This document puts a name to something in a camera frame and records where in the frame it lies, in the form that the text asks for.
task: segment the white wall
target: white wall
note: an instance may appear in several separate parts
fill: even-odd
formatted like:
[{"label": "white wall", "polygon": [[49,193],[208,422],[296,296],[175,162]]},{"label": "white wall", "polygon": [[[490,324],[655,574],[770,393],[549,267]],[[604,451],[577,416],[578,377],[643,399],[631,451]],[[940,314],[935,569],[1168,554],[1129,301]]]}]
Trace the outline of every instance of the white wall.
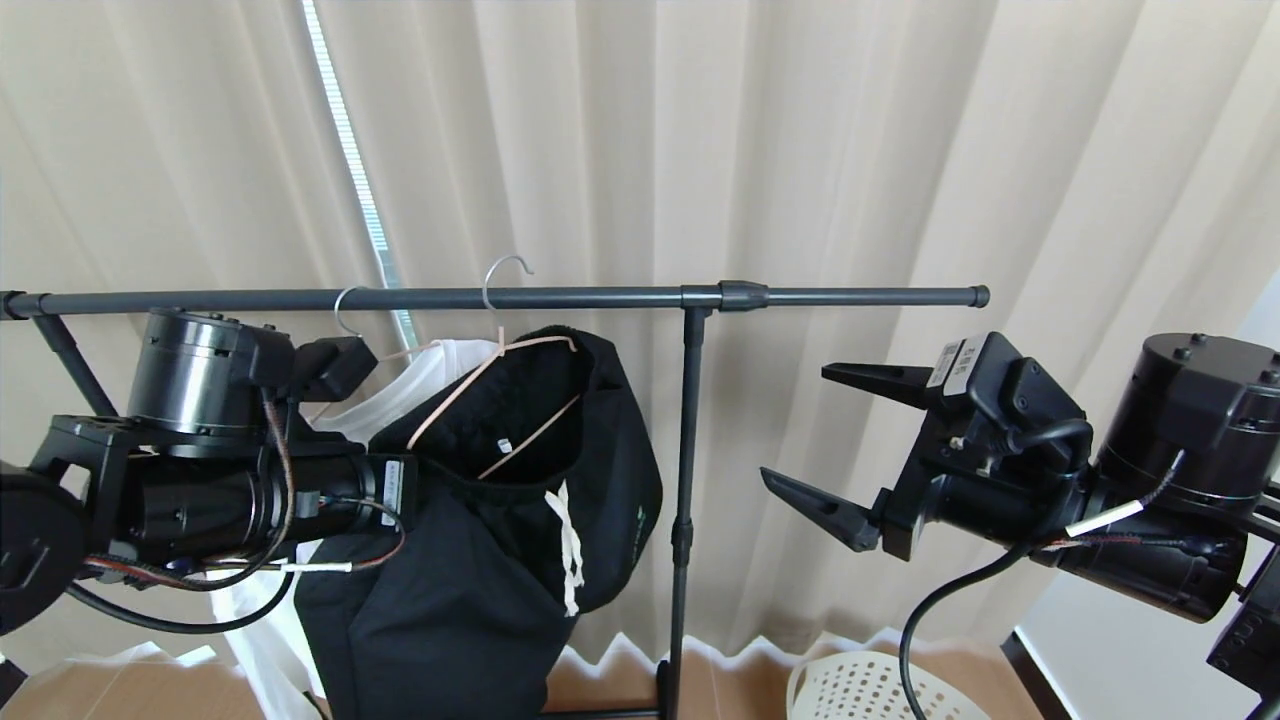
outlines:
[{"label": "white wall", "polygon": [[[1280,273],[1235,337],[1280,348]],[[1268,548],[1249,544],[1245,579]],[[1229,720],[1257,696],[1204,659],[1236,607],[1197,625],[1064,573],[1019,630],[1082,719]]]}]

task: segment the beige curtain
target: beige curtain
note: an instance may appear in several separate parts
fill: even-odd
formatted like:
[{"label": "beige curtain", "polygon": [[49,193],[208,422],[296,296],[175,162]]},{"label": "beige curtain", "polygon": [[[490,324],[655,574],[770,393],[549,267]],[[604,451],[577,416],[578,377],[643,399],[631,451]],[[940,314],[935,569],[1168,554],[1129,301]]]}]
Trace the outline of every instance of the beige curtain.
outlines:
[{"label": "beige curtain", "polygon": [[[870,501],[914,437],[918,413],[822,382],[823,363],[929,364],[1000,329],[1105,427],[1146,334],[1236,327],[1280,265],[1271,5],[324,0],[319,19],[407,286],[475,286],[507,252],[536,275],[508,268],[504,284],[991,286],[982,311],[712,319],[687,632],[735,652],[760,633],[800,650],[822,629],[900,625],[998,552],[936,527],[909,565],[855,556],[771,500],[759,465]],[[3,8],[5,287],[378,282],[298,5]],[[289,320],[300,337],[335,329]],[[494,327],[415,322],[421,338]],[[573,644],[593,657],[625,632],[660,655],[680,316],[500,322],[571,323],[620,347],[667,510],[631,585]],[[136,325],[74,328],[123,402]],[[46,415],[83,405],[33,328],[3,333],[0,450],[20,461]],[[1047,577],[1019,568],[922,632],[998,639]],[[49,618],[15,637],[56,632]]]}]

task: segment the white laundry basket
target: white laundry basket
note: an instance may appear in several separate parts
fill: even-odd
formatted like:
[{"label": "white laundry basket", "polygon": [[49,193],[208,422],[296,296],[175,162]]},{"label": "white laundry basket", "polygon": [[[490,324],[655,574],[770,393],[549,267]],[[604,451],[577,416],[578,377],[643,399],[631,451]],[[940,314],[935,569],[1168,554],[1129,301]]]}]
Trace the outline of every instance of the white laundry basket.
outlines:
[{"label": "white laundry basket", "polygon": [[[911,682],[929,720],[989,720],[964,693],[915,665]],[[787,680],[787,719],[913,720],[913,715],[902,696],[897,659],[861,651],[796,666]]]}]

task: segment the barcode label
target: barcode label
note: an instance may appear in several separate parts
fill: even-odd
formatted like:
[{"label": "barcode label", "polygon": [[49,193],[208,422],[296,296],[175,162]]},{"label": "barcode label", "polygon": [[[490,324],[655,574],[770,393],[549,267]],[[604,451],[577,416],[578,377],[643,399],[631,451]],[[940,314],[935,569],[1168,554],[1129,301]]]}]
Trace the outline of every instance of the barcode label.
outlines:
[{"label": "barcode label", "polygon": [[978,356],[982,355],[982,346],[987,345],[987,334],[989,333],[966,337],[960,345],[956,363],[947,375],[947,383],[942,386],[942,395],[964,395],[969,389],[969,378],[973,375],[974,365],[978,364]]},{"label": "barcode label", "polygon": [[[383,470],[383,505],[390,507],[397,514],[401,511],[401,480],[403,477],[404,464],[399,460],[388,460],[387,468]],[[396,520],[384,514],[383,524],[392,528],[396,527]]]},{"label": "barcode label", "polygon": [[933,365],[933,374],[929,375],[929,382],[924,387],[938,387],[942,384],[942,380],[947,379],[947,372],[951,370],[951,361],[956,359],[956,352],[960,351],[961,342],[964,341],[948,342],[942,348],[942,355],[938,355],[938,361]]}]

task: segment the brown floor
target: brown floor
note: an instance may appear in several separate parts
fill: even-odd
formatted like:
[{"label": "brown floor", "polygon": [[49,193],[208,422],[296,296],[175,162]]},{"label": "brown floor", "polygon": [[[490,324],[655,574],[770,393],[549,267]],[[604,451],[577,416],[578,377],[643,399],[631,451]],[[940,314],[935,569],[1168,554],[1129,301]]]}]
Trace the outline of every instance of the brown floor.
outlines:
[{"label": "brown floor", "polygon": [[[893,647],[869,650],[893,652]],[[826,655],[829,652],[817,652]],[[773,720],[786,716],[791,667],[764,655],[732,671],[694,651],[684,655],[680,716],[686,720]],[[548,679],[548,710],[648,706],[655,701],[652,669],[630,655],[613,656],[599,679],[561,662]],[[920,667],[977,702],[992,720],[1042,720],[1000,650],[968,642],[934,643],[913,652]],[[180,667],[156,652],[127,665],[69,661],[27,680],[0,710],[6,720],[253,720],[261,717],[248,683],[207,662]]]}]

